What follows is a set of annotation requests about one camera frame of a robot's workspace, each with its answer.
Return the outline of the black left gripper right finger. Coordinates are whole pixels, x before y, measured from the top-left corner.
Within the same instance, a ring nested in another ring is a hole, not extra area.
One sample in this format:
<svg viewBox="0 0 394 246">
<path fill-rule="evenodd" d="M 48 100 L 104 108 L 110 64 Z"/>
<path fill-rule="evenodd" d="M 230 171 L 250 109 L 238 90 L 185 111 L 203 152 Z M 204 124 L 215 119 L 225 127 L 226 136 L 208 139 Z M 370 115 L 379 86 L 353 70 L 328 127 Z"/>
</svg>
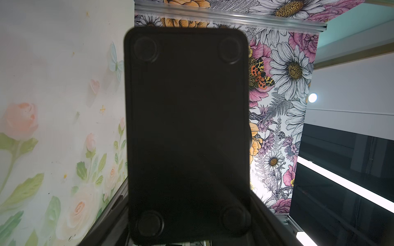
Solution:
<svg viewBox="0 0 394 246">
<path fill-rule="evenodd" d="M 300 246 L 301 242 L 279 221 L 272 211 L 256 196 L 249 193 L 251 226 L 249 242 L 253 246 Z"/>
</svg>

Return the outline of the black phone stand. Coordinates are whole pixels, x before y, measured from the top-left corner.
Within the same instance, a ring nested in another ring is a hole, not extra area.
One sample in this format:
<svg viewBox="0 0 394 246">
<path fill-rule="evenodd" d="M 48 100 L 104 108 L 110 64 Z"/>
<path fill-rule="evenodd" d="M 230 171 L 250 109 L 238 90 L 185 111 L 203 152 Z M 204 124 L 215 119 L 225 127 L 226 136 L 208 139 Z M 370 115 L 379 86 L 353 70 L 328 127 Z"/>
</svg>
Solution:
<svg viewBox="0 0 394 246">
<path fill-rule="evenodd" d="M 133 242 L 244 235 L 251 225 L 246 36 L 135 27 L 124 38 L 124 62 Z"/>
</svg>

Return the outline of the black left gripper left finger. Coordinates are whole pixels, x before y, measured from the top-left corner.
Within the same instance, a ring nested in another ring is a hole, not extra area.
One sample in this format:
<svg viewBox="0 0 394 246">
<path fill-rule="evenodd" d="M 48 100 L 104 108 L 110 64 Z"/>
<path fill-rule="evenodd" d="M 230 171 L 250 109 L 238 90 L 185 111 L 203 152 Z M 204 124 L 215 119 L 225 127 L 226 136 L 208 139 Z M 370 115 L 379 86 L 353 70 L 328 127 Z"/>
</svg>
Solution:
<svg viewBox="0 0 394 246">
<path fill-rule="evenodd" d="M 111 210 L 106 218 L 79 243 L 79 246 L 127 246 L 128 196 Z"/>
</svg>

